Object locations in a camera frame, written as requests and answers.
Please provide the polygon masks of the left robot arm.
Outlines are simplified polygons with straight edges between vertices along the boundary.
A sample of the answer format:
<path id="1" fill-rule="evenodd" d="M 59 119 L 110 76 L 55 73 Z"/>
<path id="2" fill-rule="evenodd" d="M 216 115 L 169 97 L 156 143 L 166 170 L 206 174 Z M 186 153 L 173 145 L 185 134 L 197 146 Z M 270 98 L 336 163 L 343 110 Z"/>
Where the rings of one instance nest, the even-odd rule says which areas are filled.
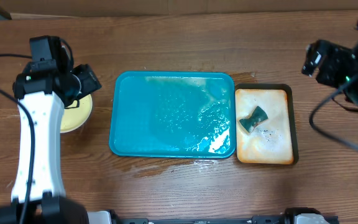
<path id="1" fill-rule="evenodd" d="M 89 212 L 65 196 L 60 169 L 60 126 L 66 106 L 101 88 L 89 65 L 72 71 L 34 71 L 31 63 L 14 82 L 21 141 L 11 204 L 0 223 L 111 223 L 108 211 Z"/>

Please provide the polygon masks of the green yellow sponge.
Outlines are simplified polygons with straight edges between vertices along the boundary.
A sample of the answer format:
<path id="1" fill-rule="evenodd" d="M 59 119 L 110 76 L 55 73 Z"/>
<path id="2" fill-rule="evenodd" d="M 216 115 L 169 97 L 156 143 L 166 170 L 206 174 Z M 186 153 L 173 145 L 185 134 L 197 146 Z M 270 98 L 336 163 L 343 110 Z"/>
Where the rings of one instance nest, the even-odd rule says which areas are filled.
<path id="1" fill-rule="evenodd" d="M 239 123 L 245 131 L 250 134 L 260 123 L 268 120 L 268 118 L 266 112 L 261 107 L 257 106 L 250 116 L 241 118 Z"/>

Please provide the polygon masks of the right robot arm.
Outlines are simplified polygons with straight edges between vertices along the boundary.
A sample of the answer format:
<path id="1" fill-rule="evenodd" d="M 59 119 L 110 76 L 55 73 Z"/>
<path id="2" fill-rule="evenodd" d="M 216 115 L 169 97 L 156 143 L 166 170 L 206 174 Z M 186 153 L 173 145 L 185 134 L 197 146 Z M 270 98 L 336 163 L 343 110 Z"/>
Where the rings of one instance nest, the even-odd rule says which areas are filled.
<path id="1" fill-rule="evenodd" d="M 358 113 L 358 43 L 350 49 L 328 40 L 313 42 L 306 49 L 301 72 L 312 76 L 315 70 L 318 70 L 316 81 L 339 90 L 346 101 L 357 106 L 346 110 Z"/>

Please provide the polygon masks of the yellow plate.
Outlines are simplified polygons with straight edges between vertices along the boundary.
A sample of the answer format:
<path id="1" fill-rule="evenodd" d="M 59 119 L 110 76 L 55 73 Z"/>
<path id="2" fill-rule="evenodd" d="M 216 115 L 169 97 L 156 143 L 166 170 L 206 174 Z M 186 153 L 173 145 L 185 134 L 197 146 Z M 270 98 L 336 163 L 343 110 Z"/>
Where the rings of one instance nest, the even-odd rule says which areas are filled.
<path id="1" fill-rule="evenodd" d="M 61 133 L 74 131 L 86 123 L 93 110 L 93 99 L 91 95 L 82 98 L 79 101 L 79 107 L 76 104 L 70 105 L 71 109 L 65 109 L 62 123 L 60 126 Z"/>

